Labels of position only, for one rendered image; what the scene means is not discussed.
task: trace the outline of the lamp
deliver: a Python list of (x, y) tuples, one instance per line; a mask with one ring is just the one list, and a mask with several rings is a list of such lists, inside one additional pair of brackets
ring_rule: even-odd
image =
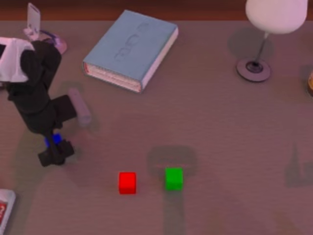
[(296, 31), (304, 23), (307, 11), (308, 0), (247, 0), (246, 16), (265, 33), (256, 57), (245, 58), (237, 63), (238, 74), (251, 82), (267, 80), (271, 69), (261, 60), (261, 55), (268, 36)]

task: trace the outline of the book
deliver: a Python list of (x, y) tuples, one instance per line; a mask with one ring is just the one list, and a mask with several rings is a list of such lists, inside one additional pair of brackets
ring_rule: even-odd
[(125, 10), (84, 58), (83, 71), (141, 93), (178, 33), (173, 23)]

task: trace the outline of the figurine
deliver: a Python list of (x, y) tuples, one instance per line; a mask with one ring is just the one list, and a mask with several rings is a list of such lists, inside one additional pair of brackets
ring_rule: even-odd
[(53, 132), (77, 113), (68, 97), (51, 100), (48, 90), (61, 62), (61, 54), (48, 42), (0, 37), (0, 82), (8, 92), (27, 128), (49, 142), (38, 154), (42, 166), (62, 165), (74, 154), (69, 141), (55, 144)]

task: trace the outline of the white lampshade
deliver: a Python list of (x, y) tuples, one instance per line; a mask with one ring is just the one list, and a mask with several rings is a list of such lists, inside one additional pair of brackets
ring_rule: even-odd
[(270, 34), (296, 31), (307, 17), (308, 0), (247, 0), (246, 15), (258, 29)]

